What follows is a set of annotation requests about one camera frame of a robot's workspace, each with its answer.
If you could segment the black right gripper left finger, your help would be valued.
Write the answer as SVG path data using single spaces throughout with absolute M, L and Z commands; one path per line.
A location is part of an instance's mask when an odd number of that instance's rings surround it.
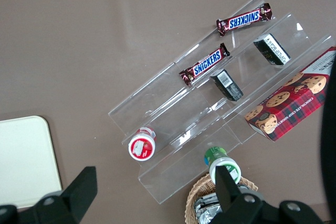
M 59 196 L 48 196 L 34 206 L 36 223 L 80 223 L 97 192 L 96 168 L 87 166 Z

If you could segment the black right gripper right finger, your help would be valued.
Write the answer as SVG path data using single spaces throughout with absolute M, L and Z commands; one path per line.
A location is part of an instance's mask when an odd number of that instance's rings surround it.
M 272 208 L 251 193 L 241 193 L 224 166 L 217 166 L 216 196 L 222 211 L 211 223 L 273 223 Z

